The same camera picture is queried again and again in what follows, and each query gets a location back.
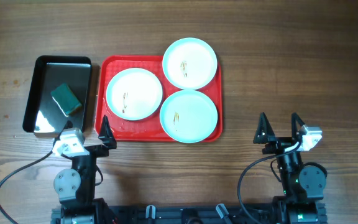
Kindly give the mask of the light blue plate bottom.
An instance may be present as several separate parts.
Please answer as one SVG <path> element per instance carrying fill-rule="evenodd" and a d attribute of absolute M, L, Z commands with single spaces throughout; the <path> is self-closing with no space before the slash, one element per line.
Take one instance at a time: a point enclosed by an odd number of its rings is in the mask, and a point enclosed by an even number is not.
<path fill-rule="evenodd" d="M 170 95 L 160 109 L 160 124 L 175 141 L 196 143 L 215 130 L 218 110 L 210 97 L 196 90 L 181 90 Z"/>

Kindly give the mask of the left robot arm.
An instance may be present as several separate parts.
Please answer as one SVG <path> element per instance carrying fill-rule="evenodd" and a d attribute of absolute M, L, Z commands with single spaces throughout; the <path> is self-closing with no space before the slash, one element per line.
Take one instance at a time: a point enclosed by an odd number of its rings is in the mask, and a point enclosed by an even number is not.
<path fill-rule="evenodd" d="M 83 132 L 72 128 L 70 122 L 56 138 L 52 152 L 71 160 L 71 167 L 60 171 L 53 181 L 61 208 L 52 211 L 51 224 L 117 222 L 104 199 L 94 197 L 96 173 L 100 171 L 97 158 L 107 157 L 109 150 L 117 148 L 107 116 L 103 117 L 98 138 L 101 144 L 85 146 Z"/>

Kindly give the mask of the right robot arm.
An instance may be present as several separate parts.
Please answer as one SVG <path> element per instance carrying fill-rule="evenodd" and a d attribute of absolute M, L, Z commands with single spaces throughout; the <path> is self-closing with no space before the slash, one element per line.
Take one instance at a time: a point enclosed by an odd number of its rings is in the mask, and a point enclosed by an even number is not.
<path fill-rule="evenodd" d="M 254 144 L 263 144 L 263 154 L 277 161 L 284 196 L 272 201 L 270 223 L 327 223 L 324 188 L 327 170 L 315 162 L 304 163 L 302 152 L 308 152 L 322 139 L 318 126 L 308 126 L 296 114 L 291 115 L 291 136 L 277 137 L 265 113 L 260 114 Z"/>

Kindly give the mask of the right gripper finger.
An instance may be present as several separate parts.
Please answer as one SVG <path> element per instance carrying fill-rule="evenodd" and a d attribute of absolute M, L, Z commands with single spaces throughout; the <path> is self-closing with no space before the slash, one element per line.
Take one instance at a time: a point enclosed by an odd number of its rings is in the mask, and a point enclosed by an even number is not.
<path fill-rule="evenodd" d="M 253 139 L 254 144 L 267 144 L 275 140 L 275 133 L 264 112 L 260 114 L 258 127 Z"/>
<path fill-rule="evenodd" d="M 297 113 L 291 114 L 291 136 L 294 140 L 299 140 L 298 127 L 305 125 L 305 122 L 299 117 Z"/>

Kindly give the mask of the green yellow sponge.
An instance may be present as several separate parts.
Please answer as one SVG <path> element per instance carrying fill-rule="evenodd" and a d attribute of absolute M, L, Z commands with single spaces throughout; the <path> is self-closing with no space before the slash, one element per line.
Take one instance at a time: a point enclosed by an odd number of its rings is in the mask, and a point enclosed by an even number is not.
<path fill-rule="evenodd" d="M 82 107 L 81 102 L 66 83 L 52 90 L 51 96 L 66 117 L 69 117 Z"/>

